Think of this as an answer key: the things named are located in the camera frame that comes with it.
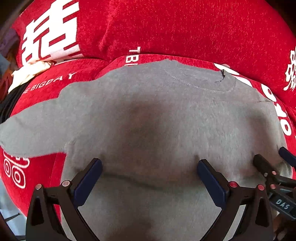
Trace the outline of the grey small sweater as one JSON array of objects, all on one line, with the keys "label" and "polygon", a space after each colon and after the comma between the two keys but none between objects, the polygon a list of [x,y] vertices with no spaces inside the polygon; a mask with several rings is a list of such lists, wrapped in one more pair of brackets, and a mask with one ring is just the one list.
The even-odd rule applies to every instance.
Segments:
[{"label": "grey small sweater", "polygon": [[104,173],[81,213],[101,240],[199,240],[219,209],[196,174],[206,159],[228,180],[255,187],[261,154],[285,177],[283,111],[241,78],[163,60],[121,67],[65,87],[1,124],[9,154],[37,167],[62,153],[73,178],[98,157]]}]

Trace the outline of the grey clothes pile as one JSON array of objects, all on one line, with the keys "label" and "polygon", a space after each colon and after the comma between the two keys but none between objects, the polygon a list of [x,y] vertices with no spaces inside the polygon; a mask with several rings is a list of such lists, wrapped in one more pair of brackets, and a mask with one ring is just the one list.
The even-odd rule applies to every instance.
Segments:
[{"label": "grey clothes pile", "polygon": [[14,29],[9,29],[1,41],[1,73],[3,74],[8,67],[17,70],[16,51],[20,43],[20,37]]}]

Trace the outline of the red blanket white lettering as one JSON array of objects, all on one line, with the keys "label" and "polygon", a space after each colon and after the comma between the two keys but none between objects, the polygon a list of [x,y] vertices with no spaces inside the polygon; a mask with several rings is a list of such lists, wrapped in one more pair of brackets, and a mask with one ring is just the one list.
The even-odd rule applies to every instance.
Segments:
[{"label": "red blanket white lettering", "polygon": [[[273,95],[268,86],[245,78],[240,73],[223,65],[199,59],[166,55],[140,55],[139,61],[127,64],[124,63],[123,58],[118,58],[111,63],[105,63],[104,61],[95,59],[78,59],[60,63],[36,77],[25,88],[20,94],[20,98],[16,102],[10,117],[15,116],[34,104],[57,98],[59,93],[72,83],[92,81],[121,67],[130,67],[163,60],[177,61],[184,65],[213,71],[225,70],[227,73],[241,78],[242,82],[246,82],[255,88],[263,97],[272,100],[274,106],[283,111],[284,116],[279,121],[282,125],[282,131],[286,141],[285,147],[289,150],[293,148],[295,144],[295,129],[292,126],[290,115],[280,100]],[[37,184],[29,180],[28,177],[34,171],[37,171],[37,167],[30,166],[29,158],[9,154],[4,150],[2,144],[1,156],[3,158],[1,175],[9,196],[23,214],[28,214],[33,188]],[[37,160],[45,162],[45,176],[40,179],[39,183],[46,187],[53,187],[60,184],[62,181],[60,174],[66,160],[65,154],[45,154],[43,156],[37,156]]]}]

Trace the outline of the red pillow white characters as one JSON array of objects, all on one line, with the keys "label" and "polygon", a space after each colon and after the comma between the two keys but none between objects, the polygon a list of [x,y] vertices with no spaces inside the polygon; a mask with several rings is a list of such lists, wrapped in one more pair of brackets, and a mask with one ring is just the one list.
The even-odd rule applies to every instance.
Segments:
[{"label": "red pillow white characters", "polygon": [[17,60],[163,54],[227,64],[295,107],[295,36],[265,1],[34,1]]}]

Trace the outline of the cream cloth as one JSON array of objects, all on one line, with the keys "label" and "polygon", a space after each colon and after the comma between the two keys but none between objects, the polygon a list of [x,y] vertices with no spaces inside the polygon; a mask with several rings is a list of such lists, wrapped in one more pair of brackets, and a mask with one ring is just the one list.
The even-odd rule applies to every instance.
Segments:
[{"label": "cream cloth", "polygon": [[37,61],[35,63],[29,63],[21,67],[19,70],[14,71],[11,76],[13,81],[8,89],[8,93],[17,88],[18,86],[27,83],[29,80],[33,79],[35,76],[45,72],[52,65],[53,61]]}]

